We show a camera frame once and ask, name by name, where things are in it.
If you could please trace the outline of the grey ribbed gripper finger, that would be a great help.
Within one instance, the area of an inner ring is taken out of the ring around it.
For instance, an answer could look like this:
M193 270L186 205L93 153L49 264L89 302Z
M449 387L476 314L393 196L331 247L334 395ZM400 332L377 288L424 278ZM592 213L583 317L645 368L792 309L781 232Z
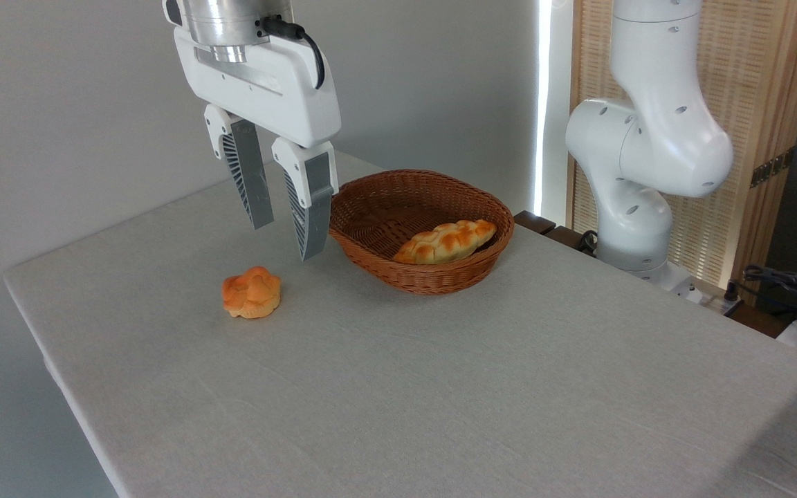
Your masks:
M274 214L256 126L214 104L208 104L203 116L213 154L230 170L254 229L272 223Z
M307 261L323 251L328 239L331 199L339 192L334 148L329 141L303 148L276 138L272 152L284 170L298 249Z

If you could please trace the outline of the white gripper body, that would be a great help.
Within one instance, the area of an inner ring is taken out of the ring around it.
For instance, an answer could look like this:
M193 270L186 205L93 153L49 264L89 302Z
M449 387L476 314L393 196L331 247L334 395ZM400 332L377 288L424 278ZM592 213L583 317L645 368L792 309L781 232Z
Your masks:
M341 116L331 75L318 81L312 48L272 38L246 47L246 61L218 61L190 32L174 29L187 83L197 97L306 148L338 135Z

